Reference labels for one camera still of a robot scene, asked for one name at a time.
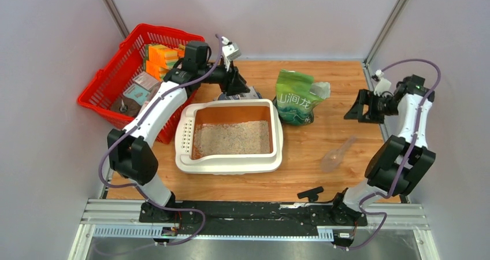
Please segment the white orange litter box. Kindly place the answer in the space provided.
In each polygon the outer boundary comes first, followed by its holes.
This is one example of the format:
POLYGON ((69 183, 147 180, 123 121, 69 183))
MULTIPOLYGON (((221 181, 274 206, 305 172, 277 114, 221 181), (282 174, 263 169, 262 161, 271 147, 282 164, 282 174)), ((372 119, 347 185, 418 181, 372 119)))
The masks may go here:
POLYGON ((175 136, 175 162, 185 173, 246 174, 276 170, 283 128, 269 99, 212 101, 184 108, 175 136))

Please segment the orange sponge pack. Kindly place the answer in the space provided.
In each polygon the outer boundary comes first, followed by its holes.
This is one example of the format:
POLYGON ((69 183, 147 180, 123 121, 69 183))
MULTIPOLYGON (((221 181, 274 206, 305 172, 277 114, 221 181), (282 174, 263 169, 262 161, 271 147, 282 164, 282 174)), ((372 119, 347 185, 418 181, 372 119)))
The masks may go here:
POLYGON ((145 45, 147 59, 165 69, 172 69, 175 63, 184 57, 184 49, 170 48, 162 44, 147 44, 145 45))
POLYGON ((163 78, 169 72, 168 69, 159 66, 151 61, 146 60, 144 63, 144 71, 157 79, 158 81, 163 81, 163 78))

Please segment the teal card package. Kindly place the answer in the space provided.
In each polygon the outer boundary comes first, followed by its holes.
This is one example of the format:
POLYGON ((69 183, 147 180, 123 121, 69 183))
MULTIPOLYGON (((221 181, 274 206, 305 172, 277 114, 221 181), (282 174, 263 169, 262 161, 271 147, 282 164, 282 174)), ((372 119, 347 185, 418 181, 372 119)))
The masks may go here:
POLYGON ((124 92, 123 96, 126 98, 132 99, 137 102, 140 106, 142 106, 147 98, 149 97, 150 92, 140 85, 133 83, 131 84, 124 92))

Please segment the red plastic shopping basket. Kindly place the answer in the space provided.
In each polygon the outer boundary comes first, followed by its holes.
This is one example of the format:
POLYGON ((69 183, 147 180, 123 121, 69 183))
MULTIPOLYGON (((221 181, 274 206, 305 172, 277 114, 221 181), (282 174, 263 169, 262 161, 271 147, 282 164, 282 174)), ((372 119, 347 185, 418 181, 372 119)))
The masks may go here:
POLYGON ((163 44, 175 48, 192 40, 202 41, 202 36, 179 29, 141 23, 120 43, 118 52, 108 64, 97 71, 77 99, 77 103, 91 109, 114 125, 123 129, 133 117, 116 113, 110 108, 123 98, 123 92, 133 83, 133 78, 144 71, 144 47, 147 44, 163 44))

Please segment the clear plastic scoop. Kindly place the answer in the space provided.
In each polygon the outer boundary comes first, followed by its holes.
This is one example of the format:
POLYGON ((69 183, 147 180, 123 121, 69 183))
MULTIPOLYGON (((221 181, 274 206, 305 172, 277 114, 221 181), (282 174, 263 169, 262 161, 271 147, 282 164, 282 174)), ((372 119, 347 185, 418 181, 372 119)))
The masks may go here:
POLYGON ((340 166, 343 162, 345 153, 357 140, 356 136, 350 136, 342 145, 338 148, 328 151, 320 162, 320 169, 323 172, 332 172, 340 166))

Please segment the brown round scrubber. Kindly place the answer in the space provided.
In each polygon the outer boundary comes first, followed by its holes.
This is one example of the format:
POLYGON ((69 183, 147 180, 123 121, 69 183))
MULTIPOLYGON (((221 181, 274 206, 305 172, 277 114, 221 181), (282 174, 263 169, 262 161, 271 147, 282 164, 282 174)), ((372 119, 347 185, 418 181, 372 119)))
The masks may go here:
POLYGON ((122 98, 118 98, 115 100, 115 102, 113 102, 110 110, 128 117, 136 117, 141 110, 141 105, 138 104, 137 101, 123 96, 122 98))

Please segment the black mounting base plate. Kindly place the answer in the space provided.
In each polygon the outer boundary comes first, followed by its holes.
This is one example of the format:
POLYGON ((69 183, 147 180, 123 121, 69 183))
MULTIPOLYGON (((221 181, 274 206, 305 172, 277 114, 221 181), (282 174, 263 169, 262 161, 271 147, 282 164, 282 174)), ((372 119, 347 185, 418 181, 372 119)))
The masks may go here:
POLYGON ((148 202, 140 207, 139 221, 170 223, 180 235, 199 236, 299 236, 317 235, 320 226, 366 226, 366 217, 357 222, 334 220, 330 203, 225 202, 184 200, 174 203, 178 212, 164 211, 148 202))

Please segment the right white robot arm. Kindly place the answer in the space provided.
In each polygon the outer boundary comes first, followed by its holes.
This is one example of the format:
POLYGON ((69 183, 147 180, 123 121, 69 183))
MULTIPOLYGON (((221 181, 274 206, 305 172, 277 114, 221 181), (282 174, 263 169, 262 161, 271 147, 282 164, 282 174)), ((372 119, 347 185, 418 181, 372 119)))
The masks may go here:
POLYGON ((346 120, 383 124, 386 116, 398 116, 399 132, 391 135, 370 160, 365 179, 339 192, 329 209, 329 217, 339 225, 353 224, 361 218, 361 207, 381 198, 408 195, 433 165, 436 154, 425 139, 426 119, 435 99, 417 75, 397 82, 392 95, 359 90, 346 120))

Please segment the black T-shaped tool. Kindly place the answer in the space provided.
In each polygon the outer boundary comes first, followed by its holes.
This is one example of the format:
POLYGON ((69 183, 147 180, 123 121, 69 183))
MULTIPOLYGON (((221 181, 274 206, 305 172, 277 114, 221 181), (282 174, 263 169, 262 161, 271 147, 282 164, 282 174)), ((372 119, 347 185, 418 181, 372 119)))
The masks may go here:
POLYGON ((318 201, 319 194, 324 192, 324 188, 322 186, 312 188, 306 191, 302 191, 297 193, 298 199, 307 199, 309 203, 313 203, 318 201))

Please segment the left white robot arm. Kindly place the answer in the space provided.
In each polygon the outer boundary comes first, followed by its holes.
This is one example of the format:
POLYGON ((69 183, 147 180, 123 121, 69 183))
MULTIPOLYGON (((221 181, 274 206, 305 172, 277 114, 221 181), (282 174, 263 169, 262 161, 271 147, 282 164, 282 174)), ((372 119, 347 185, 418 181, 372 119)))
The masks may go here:
POLYGON ((158 160, 152 151, 161 129, 202 83, 217 84, 227 95, 250 90, 233 64, 241 56, 239 46, 223 36, 218 37, 218 43, 218 56, 211 64, 207 43, 188 42, 183 58, 166 73, 149 104, 124 129, 113 129, 107 136, 108 151, 100 166, 108 164, 110 169, 128 179, 127 186, 135 187, 155 206, 154 214, 162 222, 173 220, 177 208, 174 193, 157 175, 158 160))

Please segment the orange sponge pack upper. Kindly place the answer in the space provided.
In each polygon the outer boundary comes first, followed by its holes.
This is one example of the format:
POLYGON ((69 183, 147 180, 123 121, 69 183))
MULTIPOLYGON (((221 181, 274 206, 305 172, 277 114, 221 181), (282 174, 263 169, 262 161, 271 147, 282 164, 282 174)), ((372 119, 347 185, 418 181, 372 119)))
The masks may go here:
POLYGON ((170 48, 162 44, 147 44, 145 45, 147 59, 165 69, 172 69, 175 63, 184 57, 184 49, 170 48))

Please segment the orange sponge pack lower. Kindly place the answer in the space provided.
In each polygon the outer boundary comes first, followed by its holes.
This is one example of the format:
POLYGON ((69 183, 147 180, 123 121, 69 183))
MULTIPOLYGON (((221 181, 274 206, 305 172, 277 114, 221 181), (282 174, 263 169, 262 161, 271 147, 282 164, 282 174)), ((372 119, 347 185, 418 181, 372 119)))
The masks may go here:
POLYGON ((163 78, 169 72, 168 69, 159 66, 151 61, 146 60, 144 63, 144 71, 157 79, 158 81, 163 81, 163 78))

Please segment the aluminium frame rail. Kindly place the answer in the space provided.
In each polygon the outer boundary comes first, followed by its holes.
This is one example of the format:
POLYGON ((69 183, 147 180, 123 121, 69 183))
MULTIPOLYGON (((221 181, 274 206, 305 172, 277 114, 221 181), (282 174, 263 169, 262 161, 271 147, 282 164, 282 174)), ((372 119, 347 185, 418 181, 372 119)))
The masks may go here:
POLYGON ((165 211, 142 200, 90 199, 84 209, 70 259, 85 259, 95 237, 148 240, 246 240, 366 243, 391 248, 408 233, 408 246, 421 259, 438 259, 421 205, 375 203, 355 220, 335 221, 331 205, 313 202, 178 201, 177 211, 165 211))

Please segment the green cat litter bag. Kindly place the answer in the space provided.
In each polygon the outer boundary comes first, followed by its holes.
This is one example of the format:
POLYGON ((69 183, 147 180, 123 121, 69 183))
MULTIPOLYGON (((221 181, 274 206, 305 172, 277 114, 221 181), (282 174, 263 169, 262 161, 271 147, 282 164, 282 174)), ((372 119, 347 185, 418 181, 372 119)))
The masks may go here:
POLYGON ((331 95, 329 82, 316 82, 313 76, 282 69, 276 81, 273 104, 284 124, 302 126, 314 122, 313 110, 331 95))

